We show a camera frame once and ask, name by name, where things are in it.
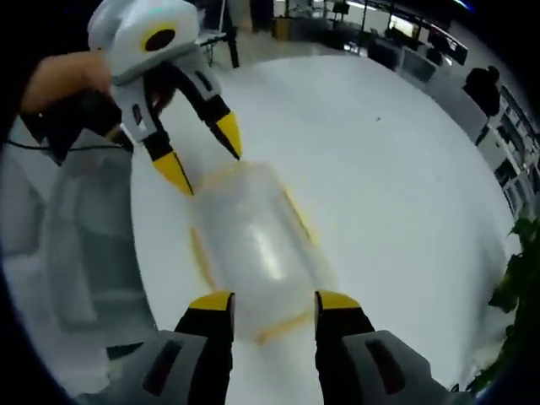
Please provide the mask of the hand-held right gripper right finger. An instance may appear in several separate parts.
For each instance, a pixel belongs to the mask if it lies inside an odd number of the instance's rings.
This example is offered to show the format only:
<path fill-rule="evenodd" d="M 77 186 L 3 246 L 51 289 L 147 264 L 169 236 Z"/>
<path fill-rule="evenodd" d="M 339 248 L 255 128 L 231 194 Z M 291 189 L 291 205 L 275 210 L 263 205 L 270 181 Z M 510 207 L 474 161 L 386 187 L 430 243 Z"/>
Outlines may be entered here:
<path fill-rule="evenodd" d="M 426 365 L 389 332 L 377 332 L 358 301 L 315 292 L 315 363 L 325 404 L 425 404 Z"/>

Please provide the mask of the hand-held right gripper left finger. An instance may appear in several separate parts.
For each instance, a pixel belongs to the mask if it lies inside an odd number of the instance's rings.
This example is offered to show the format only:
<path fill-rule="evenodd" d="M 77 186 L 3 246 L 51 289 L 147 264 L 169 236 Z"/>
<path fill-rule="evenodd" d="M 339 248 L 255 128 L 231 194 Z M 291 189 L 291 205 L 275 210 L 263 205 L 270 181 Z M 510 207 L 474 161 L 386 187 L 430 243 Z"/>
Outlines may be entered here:
<path fill-rule="evenodd" d="M 224 404 L 233 368 L 235 294 L 195 299 L 172 331 L 150 342 L 144 404 Z"/>

